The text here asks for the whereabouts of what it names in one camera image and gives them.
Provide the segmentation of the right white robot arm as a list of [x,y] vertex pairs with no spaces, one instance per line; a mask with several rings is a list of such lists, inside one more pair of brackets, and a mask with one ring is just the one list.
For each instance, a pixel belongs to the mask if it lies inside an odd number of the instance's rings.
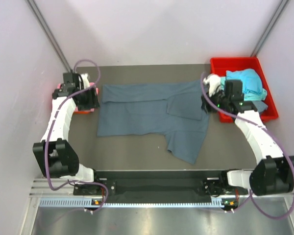
[[232,117],[257,163],[253,170],[224,171],[219,181],[220,190],[229,194],[236,187],[241,187],[257,196],[293,191],[294,156],[286,157],[277,141],[268,134],[256,106],[244,98],[242,81],[227,80],[222,88],[221,78],[211,74],[201,84],[208,86],[208,91],[202,95],[202,109],[207,113],[219,111]]

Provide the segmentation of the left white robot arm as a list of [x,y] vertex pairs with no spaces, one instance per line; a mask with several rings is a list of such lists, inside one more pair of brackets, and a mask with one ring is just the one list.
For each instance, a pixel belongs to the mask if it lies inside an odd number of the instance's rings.
[[72,185],[84,185],[90,194],[98,193],[101,182],[96,171],[80,163],[68,140],[73,114],[91,113],[99,107],[96,85],[87,73],[65,72],[63,83],[52,93],[51,107],[47,129],[32,148],[42,175],[48,181],[64,179]]

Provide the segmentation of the slate blue t shirt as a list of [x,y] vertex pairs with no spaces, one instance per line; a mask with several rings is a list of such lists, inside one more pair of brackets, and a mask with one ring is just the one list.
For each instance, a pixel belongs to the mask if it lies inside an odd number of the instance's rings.
[[97,136],[163,135],[167,151],[194,164],[209,123],[201,95],[200,80],[103,85]]

